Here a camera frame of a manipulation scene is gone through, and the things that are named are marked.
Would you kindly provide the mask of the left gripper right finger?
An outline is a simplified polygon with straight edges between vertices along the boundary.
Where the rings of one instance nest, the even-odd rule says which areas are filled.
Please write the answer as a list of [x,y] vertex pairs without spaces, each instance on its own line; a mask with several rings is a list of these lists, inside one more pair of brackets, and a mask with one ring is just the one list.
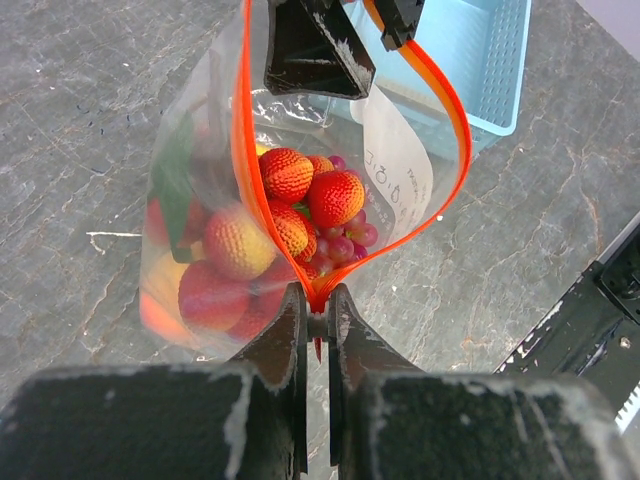
[[327,305],[330,459],[342,479],[635,479],[604,395],[587,380],[427,373],[358,313]]

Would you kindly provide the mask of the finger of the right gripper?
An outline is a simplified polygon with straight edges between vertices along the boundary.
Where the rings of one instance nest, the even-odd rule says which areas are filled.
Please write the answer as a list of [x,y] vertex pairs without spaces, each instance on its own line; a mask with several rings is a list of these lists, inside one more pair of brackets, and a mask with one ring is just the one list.
[[274,95],[369,95],[375,66],[339,1],[268,3],[264,84]]
[[374,0],[383,23],[381,42],[387,51],[395,51],[416,34],[424,0]]

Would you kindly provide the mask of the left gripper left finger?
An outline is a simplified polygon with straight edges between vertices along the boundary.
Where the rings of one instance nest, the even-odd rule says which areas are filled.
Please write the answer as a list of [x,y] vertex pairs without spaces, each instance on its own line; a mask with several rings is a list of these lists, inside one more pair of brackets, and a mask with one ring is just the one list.
[[306,443],[307,305],[225,362],[40,371],[1,413],[5,479],[298,479]]

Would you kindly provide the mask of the light blue plastic basket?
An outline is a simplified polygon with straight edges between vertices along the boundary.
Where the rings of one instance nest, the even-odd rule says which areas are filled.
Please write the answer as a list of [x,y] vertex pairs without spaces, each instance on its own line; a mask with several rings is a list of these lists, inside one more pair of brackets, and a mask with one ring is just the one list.
[[[362,2],[344,8],[375,63],[375,85],[431,154],[454,159],[456,135],[435,93],[399,53],[383,47]],[[530,14],[528,1],[431,0],[424,5],[414,39],[458,94],[473,153],[516,128]]]

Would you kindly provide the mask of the red yellow strawberry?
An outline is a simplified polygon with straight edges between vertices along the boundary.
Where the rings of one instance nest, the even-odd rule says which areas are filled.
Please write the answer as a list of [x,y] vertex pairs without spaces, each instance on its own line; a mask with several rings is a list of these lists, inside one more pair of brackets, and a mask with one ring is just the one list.
[[337,227],[352,220],[363,208],[365,189],[352,172],[334,170],[312,180],[307,200],[316,226]]
[[276,257],[271,239],[240,204],[211,215],[204,229],[203,249],[219,274],[236,281],[259,277]]
[[269,199],[293,205],[304,198],[314,175],[307,157],[291,148],[273,148],[263,153],[258,162]]

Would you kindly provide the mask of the orange peach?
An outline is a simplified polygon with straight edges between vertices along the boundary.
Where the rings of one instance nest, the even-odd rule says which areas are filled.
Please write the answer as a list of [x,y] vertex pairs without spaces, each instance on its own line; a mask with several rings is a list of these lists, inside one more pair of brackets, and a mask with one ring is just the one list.
[[176,291],[157,300],[151,293],[141,290],[139,313],[142,324],[164,340],[187,347],[195,345],[192,333],[181,321]]

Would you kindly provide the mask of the clear zip top bag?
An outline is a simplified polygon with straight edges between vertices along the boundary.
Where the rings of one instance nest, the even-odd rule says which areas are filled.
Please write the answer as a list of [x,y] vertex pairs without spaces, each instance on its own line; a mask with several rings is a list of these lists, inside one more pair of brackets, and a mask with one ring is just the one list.
[[322,311],[459,193],[469,122],[418,42],[372,1],[244,1],[164,113],[151,159],[139,313],[229,358],[289,284]]

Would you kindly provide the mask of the purple grapes bunch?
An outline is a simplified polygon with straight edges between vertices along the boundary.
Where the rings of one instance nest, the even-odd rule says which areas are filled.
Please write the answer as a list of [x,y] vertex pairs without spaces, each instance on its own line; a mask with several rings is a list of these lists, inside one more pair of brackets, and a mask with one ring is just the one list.
[[[349,171],[364,183],[358,173],[346,169],[338,157],[310,155],[308,159],[314,167],[313,179],[319,174],[329,171]],[[347,223],[330,228],[321,228],[311,220],[307,193],[305,205],[308,210],[307,218],[311,223],[311,241],[314,243],[313,252],[301,262],[310,278],[322,278],[335,270],[347,267],[368,256],[368,250],[378,240],[376,227],[367,221],[367,213],[363,208]]]

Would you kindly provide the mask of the yellow lemon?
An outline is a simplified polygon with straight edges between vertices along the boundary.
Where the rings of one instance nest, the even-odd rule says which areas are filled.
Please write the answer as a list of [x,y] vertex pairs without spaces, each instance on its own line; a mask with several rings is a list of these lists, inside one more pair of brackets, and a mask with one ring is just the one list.
[[154,261],[145,276],[145,288],[158,301],[176,308],[178,306],[178,292],[181,278],[189,263],[178,263],[171,252],[166,252]]

